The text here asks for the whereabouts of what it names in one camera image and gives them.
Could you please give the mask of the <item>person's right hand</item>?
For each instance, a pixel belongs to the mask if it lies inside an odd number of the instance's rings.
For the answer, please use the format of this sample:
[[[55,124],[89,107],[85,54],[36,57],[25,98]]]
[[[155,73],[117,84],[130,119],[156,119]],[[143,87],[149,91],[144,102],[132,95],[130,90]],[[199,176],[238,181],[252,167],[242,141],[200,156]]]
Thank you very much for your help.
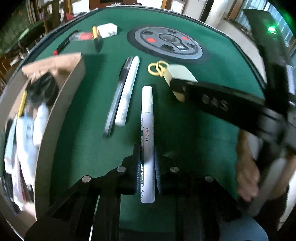
[[[258,196],[260,172],[253,160],[248,144],[248,137],[248,132],[239,131],[236,146],[236,179],[238,183],[237,193],[243,200],[250,202],[253,198]],[[285,159],[287,160],[287,165],[279,181],[270,193],[268,197],[269,200],[277,199],[284,195],[287,191],[289,180],[295,171],[295,155],[286,155]]]

